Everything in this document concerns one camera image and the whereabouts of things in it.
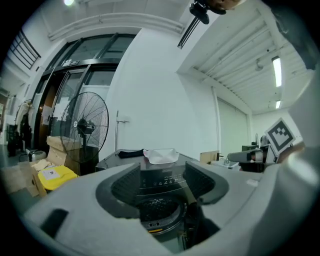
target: railing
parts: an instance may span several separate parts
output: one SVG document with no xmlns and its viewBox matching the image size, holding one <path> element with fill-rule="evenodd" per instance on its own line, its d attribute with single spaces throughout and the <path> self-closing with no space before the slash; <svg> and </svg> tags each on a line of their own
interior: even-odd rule
<svg viewBox="0 0 320 256">
<path fill-rule="evenodd" d="M 192 32 L 195 30 L 196 26 L 199 24 L 200 20 L 198 18 L 194 18 L 193 21 L 191 22 L 191 24 L 188 26 L 188 28 L 185 30 L 185 33 L 183 34 L 178 47 L 180 49 L 182 49 L 185 45 L 185 43 L 187 42 L 187 40 L 189 39 L 190 35 L 192 34 Z"/>
<path fill-rule="evenodd" d="M 41 58 L 40 54 L 32 46 L 22 30 L 16 35 L 9 50 L 29 70 L 35 64 L 36 60 Z"/>
</svg>

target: floor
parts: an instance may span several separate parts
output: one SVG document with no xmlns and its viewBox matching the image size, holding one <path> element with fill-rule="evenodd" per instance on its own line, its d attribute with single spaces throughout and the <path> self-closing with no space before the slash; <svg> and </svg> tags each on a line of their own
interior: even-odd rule
<svg viewBox="0 0 320 256">
<path fill-rule="evenodd" d="M 16 152 L 16 156 L 8 157 L 7 146 L 0 145 L 0 169 L 16 166 L 19 162 L 25 161 L 28 161 L 28 157 L 26 155 L 22 155 L 19 151 Z M 19 215 L 23 215 L 31 206 L 40 200 L 40 196 L 32 197 L 26 188 L 9 194 L 9 198 Z"/>
</svg>

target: standing fan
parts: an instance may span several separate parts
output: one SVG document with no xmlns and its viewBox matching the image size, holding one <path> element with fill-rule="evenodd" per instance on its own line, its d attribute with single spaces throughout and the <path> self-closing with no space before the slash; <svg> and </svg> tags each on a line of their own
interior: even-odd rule
<svg viewBox="0 0 320 256">
<path fill-rule="evenodd" d="M 63 149 L 75 162 L 95 158 L 106 141 L 109 113 L 104 100 L 94 92 L 83 92 L 66 106 L 60 124 Z"/>
</svg>

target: yellow box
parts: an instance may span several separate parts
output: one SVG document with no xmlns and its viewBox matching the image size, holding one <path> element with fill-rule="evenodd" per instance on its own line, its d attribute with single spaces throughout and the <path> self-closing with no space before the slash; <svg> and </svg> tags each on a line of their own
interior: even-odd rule
<svg viewBox="0 0 320 256">
<path fill-rule="evenodd" d="M 39 171 L 38 177 L 46 190 L 53 191 L 65 182 L 76 178 L 77 175 L 69 168 L 61 165 Z"/>
</svg>

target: fluorescent light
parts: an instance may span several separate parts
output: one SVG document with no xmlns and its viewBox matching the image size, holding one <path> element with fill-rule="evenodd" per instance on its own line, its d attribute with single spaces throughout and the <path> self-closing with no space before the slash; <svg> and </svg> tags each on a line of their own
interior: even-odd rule
<svg viewBox="0 0 320 256">
<path fill-rule="evenodd" d="M 275 75 L 275 85 L 279 87 L 282 85 L 282 74 L 281 74 L 281 61 L 280 58 L 274 57 L 272 59 L 274 75 Z"/>
<path fill-rule="evenodd" d="M 64 4 L 66 5 L 66 6 L 70 6 L 70 5 L 72 5 L 74 3 L 74 0 L 64 0 Z"/>
<path fill-rule="evenodd" d="M 275 103 L 275 108 L 278 109 L 280 107 L 280 103 L 281 103 L 281 100 L 278 100 L 276 103 Z"/>
</svg>

